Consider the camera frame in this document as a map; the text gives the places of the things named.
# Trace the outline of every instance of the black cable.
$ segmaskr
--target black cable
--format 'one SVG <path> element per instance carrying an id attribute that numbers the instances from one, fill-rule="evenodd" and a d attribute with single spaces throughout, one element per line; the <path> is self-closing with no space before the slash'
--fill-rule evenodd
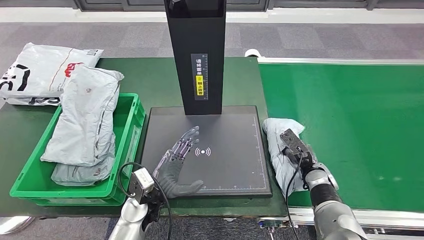
<path id="1" fill-rule="evenodd" d="M 138 166 L 139 168 L 143 168 L 143 166 L 137 162 L 127 162 L 124 165 L 122 165 L 118 171 L 118 184 L 120 189 L 122 190 L 122 192 L 128 196 L 129 198 L 134 198 L 134 195 L 129 194 L 123 187 L 122 185 L 122 180 L 121 180 L 121 173 L 124 170 L 124 168 L 126 166 L 129 165 L 134 165 L 134 166 Z M 172 233 L 172 225 L 173 225 L 173 221 L 172 221 L 172 214 L 171 214 L 171 206 L 170 206 L 170 202 L 168 201 L 167 195 L 165 194 L 164 190 L 162 189 L 161 185 L 159 185 L 158 180 L 151 176 L 151 178 L 153 179 L 154 183 L 156 184 L 157 189 L 159 190 L 160 194 L 163 196 L 163 199 L 165 200 L 165 204 L 166 207 L 168 208 L 168 216 L 169 216 L 169 227 L 168 227 L 168 237 L 167 240 L 171 240 L 171 233 Z"/>
<path id="2" fill-rule="evenodd" d="M 293 180 L 295 179 L 296 174 L 299 172 L 299 169 L 301 168 L 301 164 L 302 164 L 302 161 L 303 161 L 302 151 L 300 151 L 299 154 L 300 154 L 299 164 L 297 165 L 296 170 L 294 171 L 293 175 L 291 176 L 290 181 L 288 181 L 288 185 L 287 185 L 287 188 L 285 190 L 285 207 L 287 208 L 288 220 L 290 221 L 291 228 L 293 229 L 294 235 L 296 236 L 297 240 L 299 240 L 299 236 L 298 236 L 298 233 L 296 232 L 295 225 L 293 224 L 292 217 L 290 216 L 290 211 L 289 211 L 289 188 L 290 188 L 290 185 L 292 184 Z"/>

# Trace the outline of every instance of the white plastic bag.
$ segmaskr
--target white plastic bag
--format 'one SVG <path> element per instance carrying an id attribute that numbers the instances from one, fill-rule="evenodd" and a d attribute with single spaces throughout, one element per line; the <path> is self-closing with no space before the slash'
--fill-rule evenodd
<path id="1" fill-rule="evenodd" d="M 262 129 L 268 140 L 268 150 L 271 156 L 271 163 L 275 170 L 275 178 L 281 189 L 282 195 L 286 197 L 286 189 L 289 181 L 296 171 L 296 165 L 290 161 L 289 157 L 283 155 L 282 151 L 287 146 L 280 138 L 287 129 L 291 129 L 294 134 L 299 136 L 305 127 L 293 119 L 287 118 L 267 118 L 262 123 Z M 304 191 L 301 171 L 297 172 L 297 176 L 288 189 L 288 195 L 294 191 Z"/>
<path id="2" fill-rule="evenodd" d="M 59 106 L 61 104 L 59 97 L 12 97 L 5 100 L 12 105 Z"/>
<path id="3" fill-rule="evenodd" d="M 113 128 L 113 114 L 117 106 L 119 90 L 117 90 L 107 105 L 101 121 L 98 158 L 102 160 L 94 166 L 74 166 L 58 163 L 51 174 L 51 180 L 63 186 L 90 186 L 97 181 L 109 177 L 115 162 L 115 134 Z"/>
<path id="4" fill-rule="evenodd" d="M 95 67 L 103 50 L 27 43 L 0 80 L 0 97 L 57 98 L 75 66 Z"/>
<path id="5" fill-rule="evenodd" d="M 62 113 L 41 161 L 91 167 L 103 161 L 114 138 L 112 105 L 124 76 L 78 65 L 62 95 Z"/>

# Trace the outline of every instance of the green plastic crate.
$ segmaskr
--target green plastic crate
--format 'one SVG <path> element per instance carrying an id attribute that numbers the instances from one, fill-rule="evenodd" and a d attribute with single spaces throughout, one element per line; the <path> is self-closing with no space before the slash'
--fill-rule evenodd
<path id="1" fill-rule="evenodd" d="M 10 196 L 27 199 L 40 206 L 120 206 L 126 196 L 118 187 L 117 172 L 127 162 L 134 162 L 146 112 L 135 93 L 121 93 L 113 112 L 113 132 L 116 136 L 115 156 L 110 177 L 93 186 L 61 186 L 50 177 L 54 162 L 40 161 L 53 135 L 62 112 L 58 107 L 34 151 L 10 190 Z M 131 166 L 122 173 L 122 183 L 128 187 Z"/>

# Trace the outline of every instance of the scanning platform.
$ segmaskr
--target scanning platform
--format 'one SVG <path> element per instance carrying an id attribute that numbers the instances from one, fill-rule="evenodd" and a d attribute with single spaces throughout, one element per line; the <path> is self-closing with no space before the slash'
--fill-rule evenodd
<path id="1" fill-rule="evenodd" d="M 141 164 L 153 173 L 167 149 L 195 126 L 200 142 L 187 154 L 179 183 L 203 180 L 203 189 L 194 196 L 272 196 L 255 106 L 223 106 L 221 115 L 152 107 Z"/>

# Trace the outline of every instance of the wireless symbol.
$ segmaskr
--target wireless symbol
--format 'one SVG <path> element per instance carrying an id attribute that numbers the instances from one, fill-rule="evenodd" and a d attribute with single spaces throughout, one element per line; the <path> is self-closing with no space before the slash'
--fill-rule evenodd
<path id="1" fill-rule="evenodd" d="M 211 149 L 208 147 L 205 150 L 200 149 L 198 147 L 196 147 L 196 150 L 194 150 L 194 154 L 199 157 L 200 155 L 206 155 L 206 156 L 210 156 L 211 155 Z"/>

